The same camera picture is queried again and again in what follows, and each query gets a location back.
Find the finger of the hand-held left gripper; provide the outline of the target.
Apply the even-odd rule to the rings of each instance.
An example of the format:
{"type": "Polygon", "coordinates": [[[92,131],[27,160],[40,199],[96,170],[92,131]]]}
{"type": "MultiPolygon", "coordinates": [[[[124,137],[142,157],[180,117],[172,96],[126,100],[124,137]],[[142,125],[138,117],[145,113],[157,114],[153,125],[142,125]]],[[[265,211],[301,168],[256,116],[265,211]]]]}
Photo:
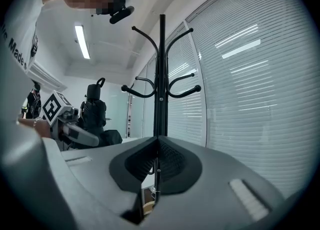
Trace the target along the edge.
{"type": "Polygon", "coordinates": [[[98,147],[99,138],[71,122],[62,124],[63,134],[71,141],[89,147],[98,147]]]}

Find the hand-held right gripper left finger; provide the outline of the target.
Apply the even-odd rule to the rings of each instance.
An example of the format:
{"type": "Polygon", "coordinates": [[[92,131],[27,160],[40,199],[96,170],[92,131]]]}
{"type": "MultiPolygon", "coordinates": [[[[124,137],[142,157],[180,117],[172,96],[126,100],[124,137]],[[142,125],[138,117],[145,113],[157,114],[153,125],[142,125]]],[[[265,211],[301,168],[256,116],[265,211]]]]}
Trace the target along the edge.
{"type": "Polygon", "coordinates": [[[144,216],[141,193],[121,190],[109,172],[114,156],[150,142],[63,153],[33,129],[2,122],[0,174],[12,195],[9,218],[22,229],[158,229],[155,217],[144,216]]]}

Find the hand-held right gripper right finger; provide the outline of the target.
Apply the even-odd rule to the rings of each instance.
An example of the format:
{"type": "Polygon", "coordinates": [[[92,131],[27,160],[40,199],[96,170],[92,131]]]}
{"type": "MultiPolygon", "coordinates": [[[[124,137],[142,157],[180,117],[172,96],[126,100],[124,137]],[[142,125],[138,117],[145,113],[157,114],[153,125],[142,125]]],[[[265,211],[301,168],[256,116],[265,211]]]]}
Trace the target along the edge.
{"type": "Polygon", "coordinates": [[[179,139],[173,143],[200,160],[201,175],[184,193],[161,195],[143,229],[293,229],[286,217],[301,191],[284,198],[230,155],[179,139]]]}

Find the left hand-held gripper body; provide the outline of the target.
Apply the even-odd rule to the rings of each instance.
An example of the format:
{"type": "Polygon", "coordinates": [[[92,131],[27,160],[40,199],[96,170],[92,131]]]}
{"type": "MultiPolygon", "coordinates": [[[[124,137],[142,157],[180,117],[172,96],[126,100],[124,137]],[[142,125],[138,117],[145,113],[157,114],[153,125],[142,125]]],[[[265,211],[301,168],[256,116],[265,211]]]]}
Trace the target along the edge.
{"type": "Polygon", "coordinates": [[[42,105],[42,110],[49,124],[50,138],[67,144],[78,142],[80,134],[76,122],[79,110],[62,93],[54,90],[42,105]]]}

